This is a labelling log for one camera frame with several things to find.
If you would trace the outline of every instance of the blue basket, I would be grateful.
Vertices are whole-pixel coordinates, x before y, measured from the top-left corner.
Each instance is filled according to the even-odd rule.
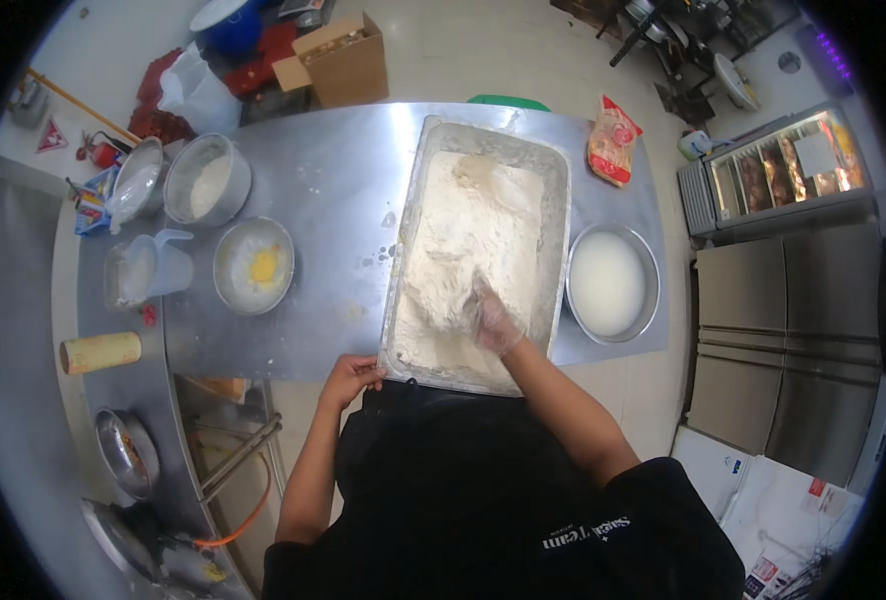
[[[229,57],[245,55],[260,43],[263,24],[256,0],[250,0],[233,14],[203,30],[204,39],[216,52]]]

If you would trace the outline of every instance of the person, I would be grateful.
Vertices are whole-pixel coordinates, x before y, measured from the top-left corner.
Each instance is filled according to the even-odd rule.
[[[262,597],[741,598],[743,563],[680,463],[641,462],[479,277],[472,299],[476,341],[523,398],[384,380],[376,356],[340,356]],[[344,505],[329,526],[335,483]]]

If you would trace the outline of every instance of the wooden stick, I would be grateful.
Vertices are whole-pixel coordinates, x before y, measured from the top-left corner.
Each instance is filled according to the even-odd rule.
[[[79,100],[77,100],[76,98],[74,98],[73,96],[71,96],[70,94],[68,94],[67,92],[65,92],[65,91],[63,91],[62,89],[60,89],[55,83],[53,83],[53,81],[49,80],[48,78],[44,77],[43,75],[40,75],[40,74],[37,73],[35,70],[33,70],[32,67],[27,66],[27,67],[26,67],[26,72],[29,73],[29,75],[30,75],[33,79],[35,79],[36,81],[40,82],[41,84],[43,84],[43,85],[46,86],[47,88],[53,90],[53,91],[56,92],[57,94],[63,96],[63,97],[64,97],[66,100],[68,100],[69,102],[72,102],[73,104],[77,105],[78,108],[80,108],[80,109],[82,109],[83,111],[85,111],[86,113],[88,113],[89,116],[91,116],[92,118],[96,119],[97,121],[99,121],[99,122],[102,123],[103,125],[109,127],[110,129],[112,129],[113,131],[117,132],[118,134],[120,134],[120,135],[123,136],[124,138],[126,138],[126,139],[130,140],[131,142],[133,142],[134,144],[139,144],[139,143],[140,143],[140,138],[138,138],[136,135],[134,135],[133,133],[130,133],[129,131],[127,131],[127,130],[124,129],[124,128],[121,128],[121,127],[119,127],[119,126],[114,125],[112,121],[110,121],[110,120],[107,119],[106,117],[102,116],[101,114],[98,114],[96,111],[94,111],[92,108],[90,108],[90,107],[89,107],[88,105],[86,105],[85,103],[80,102]]]

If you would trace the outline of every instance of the bowl of milky liquid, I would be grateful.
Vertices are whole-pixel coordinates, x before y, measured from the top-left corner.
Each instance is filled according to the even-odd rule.
[[[227,231],[216,248],[216,293],[238,315],[262,315],[287,294],[294,264],[293,240],[279,222],[247,219]]]
[[[218,227],[246,202],[250,165],[225,135],[208,133],[176,155],[162,188],[166,215],[183,225]]]
[[[598,344],[627,342],[653,322],[660,277],[653,251],[620,224],[595,224],[576,236],[566,271],[569,311]]]

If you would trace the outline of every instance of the rectangular metal tray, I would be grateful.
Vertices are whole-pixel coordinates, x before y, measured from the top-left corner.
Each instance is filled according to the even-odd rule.
[[[411,365],[400,360],[394,350],[393,334],[400,302],[401,278],[407,270],[410,244],[420,225],[423,190],[430,161],[440,151],[487,155],[507,166],[528,169],[543,177],[544,191],[540,204],[542,223],[537,246],[537,271],[534,273],[539,295],[533,305],[526,335],[546,356],[550,355],[557,337],[570,239],[572,184],[569,158],[562,151],[542,141],[527,139],[509,131],[447,121],[430,115],[425,118],[420,133],[406,203],[400,218],[400,232],[390,270],[382,333],[379,337],[378,364],[386,368],[390,379],[406,381],[414,378],[423,385],[436,388],[497,396],[520,396],[520,389],[515,384],[494,387],[492,384],[474,380],[469,373],[445,373],[437,368]]]

